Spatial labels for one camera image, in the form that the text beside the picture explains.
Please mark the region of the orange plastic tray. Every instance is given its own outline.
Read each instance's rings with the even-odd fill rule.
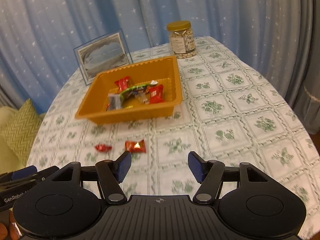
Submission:
[[[130,97],[123,106],[127,109],[106,111],[108,93],[116,93],[115,81],[130,77],[131,85],[158,81],[164,86],[164,103],[142,105]],[[172,115],[175,105],[182,102],[180,76],[176,57],[151,59],[99,73],[78,108],[76,119],[89,119],[96,124],[133,121]]]

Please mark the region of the gold jar lid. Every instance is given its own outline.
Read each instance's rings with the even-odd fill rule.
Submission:
[[[185,31],[189,28],[191,28],[189,21],[176,21],[167,24],[167,30],[170,32]]]

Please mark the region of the glass jar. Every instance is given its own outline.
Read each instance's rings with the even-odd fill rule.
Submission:
[[[172,54],[177,58],[189,58],[197,54],[195,38],[189,21],[167,24]]]

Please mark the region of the metal screw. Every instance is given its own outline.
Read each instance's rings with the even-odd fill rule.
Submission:
[[[209,201],[211,199],[211,196],[206,193],[201,193],[196,196],[196,199],[199,201]]]
[[[113,193],[111,195],[108,196],[108,198],[111,200],[111,201],[121,201],[124,199],[124,196],[119,194],[119,193]]]

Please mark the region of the tablecloth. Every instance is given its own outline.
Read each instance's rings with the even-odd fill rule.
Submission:
[[[308,214],[300,236],[310,238],[320,230],[320,158],[308,133],[273,86],[229,49],[211,37],[196,38],[196,47],[196,56],[178,60],[183,103],[164,118],[100,126],[74,119],[88,90],[77,70],[49,108],[28,165],[94,165],[115,160],[126,140],[144,139],[147,154],[132,156],[120,184],[125,194],[192,197],[199,184],[188,168],[188,152],[226,166],[250,162],[305,203]],[[132,58],[140,62],[169,54],[168,44],[163,44],[133,52]],[[97,143],[113,149],[98,153]],[[99,195],[95,182],[85,187]],[[222,195],[235,187],[225,183]]]

